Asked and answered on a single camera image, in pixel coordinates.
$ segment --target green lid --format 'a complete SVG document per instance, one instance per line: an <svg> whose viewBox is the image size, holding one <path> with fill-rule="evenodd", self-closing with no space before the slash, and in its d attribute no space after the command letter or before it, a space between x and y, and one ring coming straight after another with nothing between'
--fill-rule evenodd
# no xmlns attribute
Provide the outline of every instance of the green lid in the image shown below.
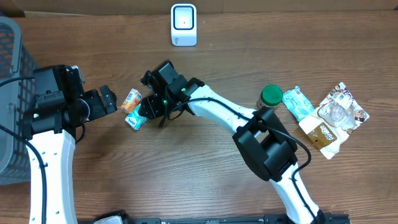
<svg viewBox="0 0 398 224"><path fill-rule="evenodd" d="M277 85L267 85L261 92L261 101L267 106L276 106L282 102L284 92Z"/></svg>

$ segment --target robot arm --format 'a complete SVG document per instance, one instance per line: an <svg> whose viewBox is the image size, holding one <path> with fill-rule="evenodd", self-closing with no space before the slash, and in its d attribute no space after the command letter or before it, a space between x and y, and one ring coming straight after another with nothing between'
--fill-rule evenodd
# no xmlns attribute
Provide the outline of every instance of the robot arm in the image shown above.
<svg viewBox="0 0 398 224"><path fill-rule="evenodd" d="M248 167L261 179L271 181L277 193L281 197L287 211L287 216L298 224L324 223L325 217L310 198L300 175L295 175L297 187L304 200L316 216L312 217L308 208L304 206L299 193L296 191L292 174L297 169L296 143L269 130L269 135L258 142L255 138L261 132L266 132L266 126L288 134L274 112L268 108L259 111L236 105L220 95L217 95L203 82L192 78L189 82L179 75L171 62L165 61L154 71L147 71L141 80L154 92L153 95L144 98L140 108L140 115L149 119L170 113L164 106L167 103L168 109L174 108L183 102L188 106L180 107L189 113L213 120L220 126L233 134L233 139L242 154ZM249 118L247 121L238 117L226 107L214 101L189 101L199 98L212 98L221 101L241 115Z"/></svg>
<svg viewBox="0 0 398 224"><path fill-rule="evenodd" d="M117 110L116 95L107 86L84 92L78 67L56 65L33 71L37 93L24 113L22 136L39 152L47 179L44 192L38 159L27 147L31 171L29 223L42 223L43 193L46 223L77 224L73 201L72 160L76 128Z"/></svg>
<svg viewBox="0 0 398 224"><path fill-rule="evenodd" d="M194 91L191 94L191 99L195 98L203 98L203 97L210 97L214 98L217 100L222 101L235 111L243 114L244 116L248 118L253 117L253 113L255 110L245 108L239 105L236 105L229 100L223 98L220 95L217 95L213 90L208 85L205 85L203 87L199 87L196 91ZM232 134L235 134L238 127L243 127L245 126L248 121L239 118L236 116L234 113L232 113L230 110L227 110L224 106L221 106L218 103L215 103L213 101L194 101L192 103L188 104L189 108L194 112L195 115L197 116L202 116L204 118L208 118L213 120L214 122L218 123L221 127L225 128ZM272 150L268 150L266 152L268 153L273 153ZM252 152L252 156L261 156L261 152ZM264 164L260 163L265 163L265 162L271 162L264 159L260 159L259 163L253 162L249 156L247 156L247 159L245 159L245 162L249 164L255 164L253 166L264 166ZM277 193L279 194L280 198L282 199L285 208L286 208L286 214L287 216L294 222L294 223L311 223L313 221L313 217L308 211L306 207L304 207L304 204L301 200L301 198L298 195L298 192L296 191L293 182L291 180L293 171L298 168L298 164L291 164L288 166L288 168L283 172L282 177L279 181L275 180L269 180L271 184L274 186L276 189ZM298 188L300 189L301 194L303 195L303 198L307 202L307 204L310 206L313 214L320 214L320 210L317 204L315 204L312 199L310 198L303 181L300 178L300 174L297 173L295 175L295 180Z"/></svg>

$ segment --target wood grain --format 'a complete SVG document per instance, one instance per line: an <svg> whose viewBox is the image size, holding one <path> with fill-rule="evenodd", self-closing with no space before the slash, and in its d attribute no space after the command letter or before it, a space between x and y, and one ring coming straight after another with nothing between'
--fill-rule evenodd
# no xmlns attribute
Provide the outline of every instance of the wood grain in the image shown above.
<svg viewBox="0 0 398 224"><path fill-rule="evenodd" d="M24 44L42 65L84 70L86 90L109 85L118 104L139 79L170 59L187 78L255 107L270 83L300 86L314 105L345 82L370 114L327 160L284 105L275 111L289 132L310 147L301 172L324 212L349 213L352 223L398 219L398 13L296 12L198 15L196 47L174 47L169 16L17 19ZM138 132L118 111L87 124L73 161L79 219L126 209L132 217L241 217L283 213L270 183L245 165L231 136L203 118L184 114ZM306 159L297 151L301 163ZM0 187L0 223L27 223L29 183Z"/></svg>
<svg viewBox="0 0 398 224"><path fill-rule="evenodd" d="M84 15L170 14L179 0L12 0L23 11ZM186 0L198 13L393 10L396 0Z"/></svg>

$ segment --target snack package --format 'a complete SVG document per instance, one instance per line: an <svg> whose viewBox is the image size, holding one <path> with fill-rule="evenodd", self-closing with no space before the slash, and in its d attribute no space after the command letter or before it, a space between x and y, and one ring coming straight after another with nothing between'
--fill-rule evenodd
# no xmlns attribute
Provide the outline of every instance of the snack package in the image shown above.
<svg viewBox="0 0 398 224"><path fill-rule="evenodd" d="M340 145L368 118L367 112L341 82L298 125L322 154L331 159L340 151Z"/></svg>
<svg viewBox="0 0 398 224"><path fill-rule="evenodd" d="M315 110L311 102L304 96L298 86L296 86L294 90L289 90L284 93L282 101L287 109L296 117L298 122Z"/></svg>
<svg viewBox="0 0 398 224"><path fill-rule="evenodd" d="M131 113L141 102L141 94L138 92L138 90L131 89L130 93L124 100L122 104L122 110L126 113L129 114Z"/></svg>
<svg viewBox="0 0 398 224"><path fill-rule="evenodd" d="M139 128L148 120L148 118L139 116L138 111L141 104L138 106L126 117L125 122L130 125L134 130L138 131Z"/></svg>

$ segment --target orange package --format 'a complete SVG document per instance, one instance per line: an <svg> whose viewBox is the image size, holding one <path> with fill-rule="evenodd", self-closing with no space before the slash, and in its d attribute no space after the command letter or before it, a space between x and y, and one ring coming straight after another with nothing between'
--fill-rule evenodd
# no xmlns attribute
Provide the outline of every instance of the orange package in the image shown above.
<svg viewBox="0 0 398 224"><path fill-rule="evenodd" d="M122 110L126 113L129 114L131 113L141 102L141 94L138 92L138 90L131 89L130 93L124 100L122 104Z"/></svg>

